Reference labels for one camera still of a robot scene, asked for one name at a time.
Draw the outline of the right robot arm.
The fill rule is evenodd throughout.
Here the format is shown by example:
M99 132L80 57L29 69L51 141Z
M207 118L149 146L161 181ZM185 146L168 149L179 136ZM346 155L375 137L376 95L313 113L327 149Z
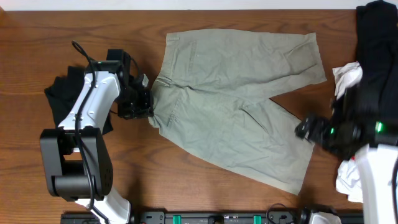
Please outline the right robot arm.
M332 118L308 115L295 134L340 159L354 159L365 223L397 223L397 120L379 115L378 96L369 86L351 86Z

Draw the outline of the khaki green shorts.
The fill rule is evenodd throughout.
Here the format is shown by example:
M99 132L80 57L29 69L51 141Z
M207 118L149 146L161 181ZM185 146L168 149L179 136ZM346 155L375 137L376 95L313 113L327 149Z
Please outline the khaki green shorts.
M190 154L291 194L313 144L273 97L326 80L314 33L169 33L149 123Z

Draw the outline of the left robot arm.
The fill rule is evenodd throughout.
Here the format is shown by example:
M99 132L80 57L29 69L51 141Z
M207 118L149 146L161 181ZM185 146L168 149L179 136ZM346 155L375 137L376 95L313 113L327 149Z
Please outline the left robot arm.
M147 77L130 74L136 61L123 49L106 60L88 58L83 88L63 121L40 135L49 194L86 207L100 223L134 223L131 203L113 187L113 165L103 139L111 106L123 119L154 115Z

